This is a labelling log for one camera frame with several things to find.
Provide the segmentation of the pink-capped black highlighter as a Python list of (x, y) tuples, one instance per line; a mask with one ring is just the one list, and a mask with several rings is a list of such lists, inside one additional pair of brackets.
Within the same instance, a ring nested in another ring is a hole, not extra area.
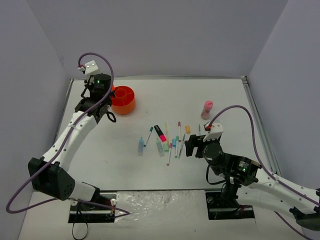
[(167, 141), (167, 138), (165, 136), (165, 134), (163, 133), (163, 131), (160, 129), (160, 127), (158, 125), (154, 125), (153, 127), (159, 137), (159, 139), (164, 143)]

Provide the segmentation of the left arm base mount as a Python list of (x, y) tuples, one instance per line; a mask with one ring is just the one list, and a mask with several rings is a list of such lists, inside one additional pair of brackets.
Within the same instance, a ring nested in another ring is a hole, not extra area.
[(68, 223), (72, 224), (72, 238), (84, 240), (89, 234), (89, 224), (114, 223), (115, 216), (113, 209), (72, 200), (68, 213)]

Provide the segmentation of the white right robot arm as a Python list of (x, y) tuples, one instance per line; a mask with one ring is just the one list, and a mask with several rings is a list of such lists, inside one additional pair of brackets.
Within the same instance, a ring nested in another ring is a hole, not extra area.
[(320, 229), (320, 191), (293, 183), (262, 164), (223, 151), (219, 139), (191, 135), (185, 141), (186, 156), (205, 159), (207, 169), (223, 178), (222, 202), (229, 207), (252, 205), (282, 213), (303, 228)]

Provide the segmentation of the pink-capped white pen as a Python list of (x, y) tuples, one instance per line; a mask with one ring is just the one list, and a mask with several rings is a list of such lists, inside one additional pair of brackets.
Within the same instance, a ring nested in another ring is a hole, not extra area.
[(172, 143), (169, 144), (169, 148), (168, 148), (168, 158), (167, 158), (166, 166), (170, 166), (171, 155), (172, 155)]

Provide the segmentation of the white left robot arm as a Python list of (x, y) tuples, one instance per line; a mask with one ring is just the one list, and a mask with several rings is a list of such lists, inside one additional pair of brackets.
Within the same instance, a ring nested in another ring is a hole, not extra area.
[(112, 77), (108, 74), (91, 75), (85, 80), (84, 90), (89, 92), (89, 96), (81, 97), (70, 122), (52, 148), (41, 158), (32, 158), (28, 163), (35, 191), (61, 201), (81, 200), (89, 209), (100, 205), (100, 189), (75, 180), (69, 174), (69, 168), (84, 139), (103, 116), (113, 123), (117, 121), (109, 110), (114, 96), (112, 87)]

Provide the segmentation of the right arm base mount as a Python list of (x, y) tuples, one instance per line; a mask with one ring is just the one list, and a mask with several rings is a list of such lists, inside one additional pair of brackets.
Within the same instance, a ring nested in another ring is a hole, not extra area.
[(251, 205), (241, 205), (229, 195), (227, 183), (220, 188), (205, 191), (207, 215), (210, 221), (254, 219)]

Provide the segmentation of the teal-capped white marker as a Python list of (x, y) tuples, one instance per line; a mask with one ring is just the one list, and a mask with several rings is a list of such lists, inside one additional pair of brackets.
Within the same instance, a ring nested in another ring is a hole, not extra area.
[(149, 140), (150, 140), (150, 137), (151, 137), (151, 134), (152, 134), (153, 129), (154, 129), (153, 127), (150, 127), (150, 129), (149, 129), (149, 131), (148, 131), (148, 135), (147, 135), (146, 140), (145, 140), (145, 142), (144, 142), (144, 147), (146, 147), (146, 146), (148, 145), (148, 142), (149, 142)]

